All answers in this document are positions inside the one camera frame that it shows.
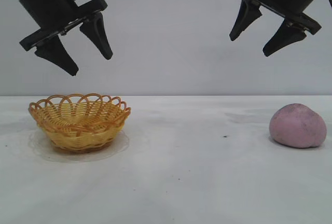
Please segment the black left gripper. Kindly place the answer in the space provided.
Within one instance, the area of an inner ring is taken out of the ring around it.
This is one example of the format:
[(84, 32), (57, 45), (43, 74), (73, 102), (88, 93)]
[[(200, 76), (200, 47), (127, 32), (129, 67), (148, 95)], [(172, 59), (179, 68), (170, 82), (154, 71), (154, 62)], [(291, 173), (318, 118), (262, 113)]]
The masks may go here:
[(102, 11), (105, 0), (91, 0), (78, 6), (74, 0), (19, 0), (40, 29), (20, 41), (26, 51), (36, 47), (35, 54), (62, 68), (71, 76), (79, 71), (77, 64), (65, 50), (60, 38), (82, 23), (80, 31), (110, 60), (112, 49), (104, 28)]

